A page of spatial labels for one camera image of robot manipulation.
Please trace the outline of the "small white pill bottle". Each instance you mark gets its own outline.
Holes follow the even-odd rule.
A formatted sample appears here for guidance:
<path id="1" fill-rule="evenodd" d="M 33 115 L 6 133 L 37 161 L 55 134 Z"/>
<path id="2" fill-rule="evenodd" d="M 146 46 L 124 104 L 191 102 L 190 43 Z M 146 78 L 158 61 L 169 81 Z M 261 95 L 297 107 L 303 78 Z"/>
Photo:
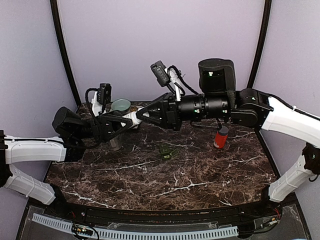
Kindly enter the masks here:
<path id="1" fill-rule="evenodd" d="M 140 123 L 142 123 L 142 120 L 137 117 L 137 112 L 138 111 L 132 111 L 132 112 L 122 116 L 122 118 L 131 120 L 132 127 L 138 126 Z"/>

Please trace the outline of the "grey bottle cap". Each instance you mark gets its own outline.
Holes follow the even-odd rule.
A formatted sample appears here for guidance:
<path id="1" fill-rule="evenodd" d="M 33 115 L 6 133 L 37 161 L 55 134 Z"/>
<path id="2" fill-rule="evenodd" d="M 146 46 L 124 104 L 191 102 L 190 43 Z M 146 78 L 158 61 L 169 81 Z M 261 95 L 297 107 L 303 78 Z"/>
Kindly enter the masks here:
<path id="1" fill-rule="evenodd" d="M 228 135 L 228 132 L 229 132 L 229 129 L 228 127 L 226 126 L 222 126 L 220 129 L 218 129 L 217 133 L 220 135 L 220 136 L 227 136 Z"/>

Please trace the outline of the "orange pill bottle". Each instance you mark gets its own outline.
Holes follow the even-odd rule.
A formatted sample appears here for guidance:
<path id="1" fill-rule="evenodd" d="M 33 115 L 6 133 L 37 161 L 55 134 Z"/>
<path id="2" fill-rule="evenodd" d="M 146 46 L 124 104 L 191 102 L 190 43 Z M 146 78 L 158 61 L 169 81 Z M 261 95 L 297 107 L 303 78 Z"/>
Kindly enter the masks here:
<path id="1" fill-rule="evenodd" d="M 215 135 L 215 139 L 214 139 L 213 145 L 217 149 L 222 149 L 225 146 L 227 138 L 228 138 L 227 135 L 221 135 L 219 132 L 217 132 L 216 135 Z"/>

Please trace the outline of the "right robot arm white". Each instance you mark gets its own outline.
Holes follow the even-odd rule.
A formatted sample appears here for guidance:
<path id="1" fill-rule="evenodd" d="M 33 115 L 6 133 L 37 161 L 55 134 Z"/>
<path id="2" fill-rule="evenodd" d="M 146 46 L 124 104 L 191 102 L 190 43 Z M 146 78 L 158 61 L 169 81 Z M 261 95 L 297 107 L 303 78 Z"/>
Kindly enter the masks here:
<path id="1" fill-rule="evenodd" d="M 308 178 L 320 173 L 320 119 L 276 95 L 253 88 L 236 90 L 234 63 L 209 58 L 198 63 L 201 93 L 178 96 L 165 93 L 137 111 L 139 120 L 178 131 L 184 121 L 223 119 L 234 124 L 282 133 L 305 141 L 295 164 L 267 186 L 255 213 L 266 217 L 287 195 Z"/>

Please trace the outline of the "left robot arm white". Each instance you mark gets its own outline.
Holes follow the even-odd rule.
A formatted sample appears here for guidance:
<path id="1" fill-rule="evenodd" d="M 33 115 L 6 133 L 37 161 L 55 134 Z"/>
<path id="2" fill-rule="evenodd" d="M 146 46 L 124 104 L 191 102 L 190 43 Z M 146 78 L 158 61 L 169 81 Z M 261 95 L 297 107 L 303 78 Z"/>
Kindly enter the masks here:
<path id="1" fill-rule="evenodd" d="M 136 113 L 121 115 L 112 111 L 83 119 L 66 107 L 61 107 L 52 122 L 56 133 L 49 138 L 22 138 L 0 132 L 0 186 L 33 198 L 60 218 L 71 213 L 59 187 L 41 182 L 22 172 L 15 163 L 30 161 L 76 162 L 85 151 L 98 147 L 141 123 Z"/>

